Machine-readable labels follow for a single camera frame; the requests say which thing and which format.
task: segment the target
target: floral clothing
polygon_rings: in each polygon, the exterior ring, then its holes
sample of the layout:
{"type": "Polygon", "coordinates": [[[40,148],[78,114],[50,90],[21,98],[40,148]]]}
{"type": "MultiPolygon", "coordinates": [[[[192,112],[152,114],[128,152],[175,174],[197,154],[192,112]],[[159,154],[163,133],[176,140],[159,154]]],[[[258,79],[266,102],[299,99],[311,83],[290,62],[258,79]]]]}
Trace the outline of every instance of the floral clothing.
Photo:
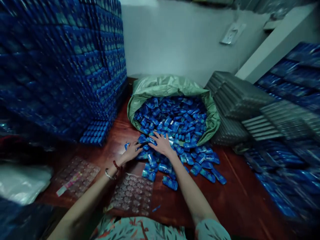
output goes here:
{"type": "MultiPolygon", "coordinates": [[[[167,227],[146,217],[121,218],[105,215],[92,233],[90,240],[97,239],[186,239],[184,227],[167,227]]],[[[195,239],[230,240],[224,227],[213,219],[201,221],[195,230],[195,239]]]]}

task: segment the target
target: red wooden tabletop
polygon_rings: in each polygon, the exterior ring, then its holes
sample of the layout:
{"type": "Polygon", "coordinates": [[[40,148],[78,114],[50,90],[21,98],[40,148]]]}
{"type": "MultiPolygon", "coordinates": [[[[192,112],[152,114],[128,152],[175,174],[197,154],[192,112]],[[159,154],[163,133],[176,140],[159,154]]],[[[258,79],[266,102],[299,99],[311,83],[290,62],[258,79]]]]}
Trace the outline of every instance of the red wooden tabletop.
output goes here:
{"type": "MultiPolygon", "coordinates": [[[[128,100],[119,112],[103,148],[84,145],[65,146],[49,159],[49,165],[53,166],[55,172],[65,166],[73,156],[79,156],[101,168],[93,182],[104,176],[104,169],[125,151],[124,145],[137,140],[140,136],[140,132],[128,120],[126,111],[128,100]]],[[[215,167],[227,179],[227,183],[213,184],[201,175],[195,177],[191,174],[191,176],[229,234],[254,239],[292,239],[294,237],[292,231],[243,157],[236,155],[229,147],[215,145],[213,150],[217,152],[221,162],[215,167]]],[[[130,162],[130,164],[126,171],[141,176],[145,163],[130,162]]],[[[159,205],[161,207],[151,212],[149,217],[167,225],[194,227],[180,189],[175,192],[164,186],[162,176],[163,173],[160,172],[156,175],[151,200],[151,209],[159,205]]],[[[101,206],[108,206],[115,184],[110,186],[109,192],[100,203],[101,206]]],[[[57,197],[55,192],[59,187],[55,184],[50,185],[39,195],[37,201],[70,208],[76,199],[67,192],[57,197]]],[[[110,213],[122,217],[131,216],[125,211],[116,209],[112,209],[110,213]]]]}

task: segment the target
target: wall socket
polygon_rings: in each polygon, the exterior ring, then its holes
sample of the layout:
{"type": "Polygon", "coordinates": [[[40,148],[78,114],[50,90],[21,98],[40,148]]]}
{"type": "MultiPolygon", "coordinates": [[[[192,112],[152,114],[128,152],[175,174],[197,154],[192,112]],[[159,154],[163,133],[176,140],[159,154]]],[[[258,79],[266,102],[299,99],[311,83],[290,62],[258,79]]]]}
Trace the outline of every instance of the wall socket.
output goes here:
{"type": "Polygon", "coordinates": [[[220,43],[223,44],[234,44],[243,30],[246,28],[244,23],[232,23],[228,28],[225,34],[222,36],[220,43]]]}

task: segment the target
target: hand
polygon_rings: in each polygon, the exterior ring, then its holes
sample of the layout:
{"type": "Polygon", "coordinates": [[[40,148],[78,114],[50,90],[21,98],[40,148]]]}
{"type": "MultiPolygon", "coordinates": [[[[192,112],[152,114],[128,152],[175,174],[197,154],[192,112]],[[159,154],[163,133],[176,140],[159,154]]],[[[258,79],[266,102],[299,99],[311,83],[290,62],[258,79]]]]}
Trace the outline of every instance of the hand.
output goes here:
{"type": "Polygon", "coordinates": [[[149,136],[149,137],[151,137],[153,140],[155,140],[157,142],[157,145],[155,146],[152,143],[149,143],[148,145],[150,147],[152,147],[157,152],[165,155],[167,158],[170,158],[172,156],[177,155],[176,151],[174,151],[170,146],[168,134],[166,135],[166,138],[164,138],[163,134],[161,134],[161,136],[160,136],[159,133],[157,133],[157,132],[153,132],[153,133],[158,138],[156,138],[155,136],[149,136]]]}
{"type": "Polygon", "coordinates": [[[129,162],[130,160],[134,159],[138,154],[143,150],[143,148],[139,148],[141,144],[139,144],[137,141],[130,143],[127,147],[127,150],[122,154],[120,161],[121,164],[125,164],[126,162],[129,162]]]}

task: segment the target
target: green sack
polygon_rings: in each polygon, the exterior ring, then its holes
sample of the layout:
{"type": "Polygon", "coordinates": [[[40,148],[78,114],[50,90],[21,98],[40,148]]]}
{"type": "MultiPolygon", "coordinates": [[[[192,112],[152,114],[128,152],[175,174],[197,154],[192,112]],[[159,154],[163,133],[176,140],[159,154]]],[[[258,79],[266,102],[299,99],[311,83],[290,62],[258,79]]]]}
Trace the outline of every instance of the green sack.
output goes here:
{"type": "Polygon", "coordinates": [[[202,135],[198,142],[198,146],[201,146],[205,142],[209,141],[218,130],[220,117],[210,91],[201,88],[198,84],[185,77],[166,74],[160,76],[148,76],[134,81],[133,94],[127,108],[128,118],[135,128],[140,130],[140,123],[133,119],[134,113],[148,98],[181,95],[199,95],[207,108],[207,131],[202,135]]]}

